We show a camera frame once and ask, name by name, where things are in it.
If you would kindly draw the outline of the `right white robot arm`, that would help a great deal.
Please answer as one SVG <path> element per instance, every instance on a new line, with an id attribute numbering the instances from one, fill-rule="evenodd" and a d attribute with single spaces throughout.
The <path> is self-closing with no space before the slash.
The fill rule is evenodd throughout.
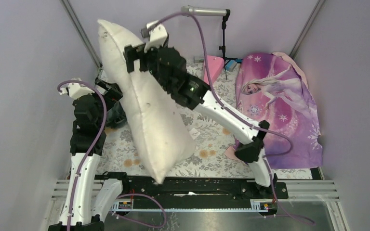
<path id="1" fill-rule="evenodd" d="M 241 112 L 215 96 L 206 82 L 187 72 L 186 60 L 175 48 L 160 47 L 146 51 L 145 44 L 129 45 L 123 54 L 128 73 L 149 72 L 177 104 L 195 110 L 228 129 L 239 141 L 235 156 L 253 171 L 258 194 L 269 198 L 276 192 L 263 141 L 268 122 L 243 118 Z"/>

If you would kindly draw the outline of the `white pillow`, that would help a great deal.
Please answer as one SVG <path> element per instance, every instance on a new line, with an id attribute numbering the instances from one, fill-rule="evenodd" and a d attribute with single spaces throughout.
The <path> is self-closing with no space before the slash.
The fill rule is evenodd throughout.
<path id="1" fill-rule="evenodd" d="M 120 103 L 126 114 L 136 152 L 148 174 L 162 184 L 173 167 L 190 157 L 195 142 L 175 101 L 149 72 L 129 73 L 123 50 L 142 41 L 123 26 L 99 19 L 98 40 L 106 80 L 122 91 Z"/>

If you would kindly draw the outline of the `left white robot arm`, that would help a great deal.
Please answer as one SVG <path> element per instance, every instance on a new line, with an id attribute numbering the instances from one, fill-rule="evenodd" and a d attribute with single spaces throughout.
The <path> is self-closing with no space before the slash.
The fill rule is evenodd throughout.
<path id="1" fill-rule="evenodd" d="M 116 197 L 130 193 L 124 180 L 105 180 L 93 198 L 96 168 L 106 139 L 106 114 L 122 98 L 117 84 L 96 79 L 95 86 L 78 79 L 61 82 L 60 95 L 72 98 L 74 116 L 70 140 L 71 169 L 66 200 L 59 221 L 49 231 L 103 231 Z"/>

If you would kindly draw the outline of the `grey plush pillowcase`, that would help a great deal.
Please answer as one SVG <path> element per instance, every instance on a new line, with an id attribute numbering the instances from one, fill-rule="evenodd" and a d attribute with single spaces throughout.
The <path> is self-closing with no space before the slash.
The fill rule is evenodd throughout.
<path id="1" fill-rule="evenodd" d="M 107 128 L 117 129 L 127 123 L 127 117 L 121 106 L 121 97 L 112 97 L 104 95 L 106 103 L 106 123 Z"/>

